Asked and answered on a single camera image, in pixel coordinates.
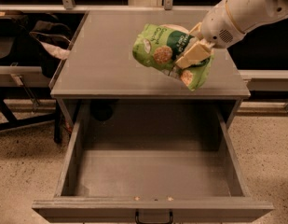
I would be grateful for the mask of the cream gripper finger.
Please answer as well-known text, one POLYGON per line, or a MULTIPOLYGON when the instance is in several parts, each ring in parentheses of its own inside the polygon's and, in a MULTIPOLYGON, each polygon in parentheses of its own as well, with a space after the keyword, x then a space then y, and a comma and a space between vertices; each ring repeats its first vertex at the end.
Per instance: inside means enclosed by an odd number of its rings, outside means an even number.
POLYGON ((181 69, 200 63, 208 59, 213 53, 214 43, 201 40, 192 45, 176 61, 175 64, 181 69))
POLYGON ((201 32, 201 22, 196 24, 190 31, 189 33, 196 37, 197 39, 201 40, 203 38, 203 34, 201 32))

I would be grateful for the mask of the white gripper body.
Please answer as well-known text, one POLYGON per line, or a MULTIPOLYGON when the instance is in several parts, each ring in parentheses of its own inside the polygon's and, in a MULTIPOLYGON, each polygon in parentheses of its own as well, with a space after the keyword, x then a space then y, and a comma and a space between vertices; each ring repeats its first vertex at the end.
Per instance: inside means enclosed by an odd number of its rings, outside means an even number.
POLYGON ((200 31, 217 49, 227 49, 245 37, 230 12, 228 0, 221 1, 206 14, 200 31))

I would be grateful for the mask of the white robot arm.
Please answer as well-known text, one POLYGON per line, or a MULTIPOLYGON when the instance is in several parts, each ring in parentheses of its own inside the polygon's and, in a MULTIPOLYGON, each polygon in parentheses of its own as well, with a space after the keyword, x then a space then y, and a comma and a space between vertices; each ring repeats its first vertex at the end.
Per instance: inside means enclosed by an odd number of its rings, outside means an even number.
POLYGON ((197 40, 175 61, 181 69, 195 65, 241 41, 255 28, 288 18, 288 0, 222 0, 190 30, 197 40))

